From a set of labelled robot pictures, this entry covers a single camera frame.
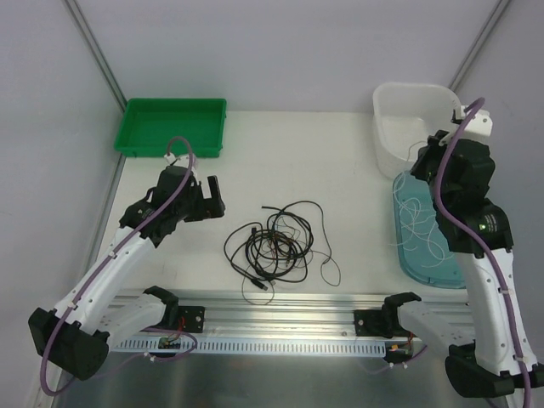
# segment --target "green plastic bin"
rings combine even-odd
[[[183,136],[199,157],[218,157],[223,148],[225,99],[130,99],[115,149],[129,157],[162,157],[168,141]],[[176,143],[173,154],[187,153]]]

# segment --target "tangled cable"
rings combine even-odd
[[[304,203],[312,204],[320,210],[321,227],[328,253],[312,249],[315,238],[311,224],[307,219],[288,211],[289,208]],[[272,290],[274,290],[275,281],[285,283],[305,281],[308,277],[308,265],[312,262],[314,254],[319,253],[326,257],[320,266],[321,278],[329,286],[340,286],[342,272],[332,258],[332,248],[325,230],[325,214],[323,208],[317,202],[301,200],[283,208],[262,206],[262,209],[275,211],[267,218],[266,227],[257,221],[247,223],[235,229],[225,240],[223,245],[224,256],[229,261],[232,269],[259,289],[267,291],[268,287],[263,282],[268,282],[272,286]],[[227,253],[229,241],[236,233],[248,227],[252,227],[249,237],[235,249],[232,255],[229,255]],[[245,268],[235,261],[236,255],[242,250],[248,263]],[[338,280],[335,283],[326,279],[323,273],[323,267],[330,261],[336,265],[338,271]],[[292,279],[287,278],[287,275],[295,269],[302,270],[302,276]]]

